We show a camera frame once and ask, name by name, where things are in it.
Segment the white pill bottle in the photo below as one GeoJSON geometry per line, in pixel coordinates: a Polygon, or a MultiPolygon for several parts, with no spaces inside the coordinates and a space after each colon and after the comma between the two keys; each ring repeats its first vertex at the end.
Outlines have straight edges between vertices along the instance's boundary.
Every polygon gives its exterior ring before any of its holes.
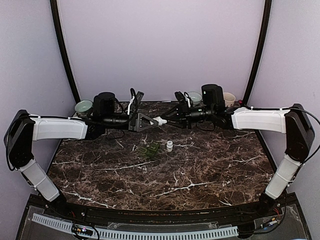
{"type": "Polygon", "coordinates": [[[158,126],[165,125],[168,122],[167,120],[161,118],[160,116],[154,117],[153,120],[158,122],[158,126]]]}

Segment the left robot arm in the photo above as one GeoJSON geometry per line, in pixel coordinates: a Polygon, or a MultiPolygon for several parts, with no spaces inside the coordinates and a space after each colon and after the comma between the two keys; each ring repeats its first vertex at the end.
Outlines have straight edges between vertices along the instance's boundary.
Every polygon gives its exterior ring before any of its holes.
{"type": "Polygon", "coordinates": [[[51,203],[51,210],[60,218],[67,218],[70,206],[64,196],[35,160],[33,142],[49,139],[95,140],[108,129],[141,132],[157,127],[156,118],[138,111],[143,92],[130,90],[127,107],[115,111],[118,103],[112,92],[101,92],[93,98],[92,105],[78,117],[32,115],[19,110],[4,135],[5,156],[10,171],[20,171],[42,197],[51,203]]]}

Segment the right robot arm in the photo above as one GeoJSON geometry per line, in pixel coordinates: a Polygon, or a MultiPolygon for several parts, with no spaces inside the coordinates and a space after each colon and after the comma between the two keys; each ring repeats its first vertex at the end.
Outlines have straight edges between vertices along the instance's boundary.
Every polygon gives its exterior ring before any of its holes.
{"type": "Polygon", "coordinates": [[[301,104],[284,108],[257,108],[242,105],[226,107],[223,89],[217,84],[201,87],[203,105],[193,106],[190,99],[180,91],[175,92],[178,104],[161,115],[167,124],[182,129],[193,123],[210,121],[225,130],[272,131],[286,135],[283,160],[270,183],[265,188],[267,196],[255,205],[255,213],[266,217],[275,208],[276,200],[297,176],[301,167],[313,156],[310,153],[315,131],[309,120],[311,113],[301,104]]]}

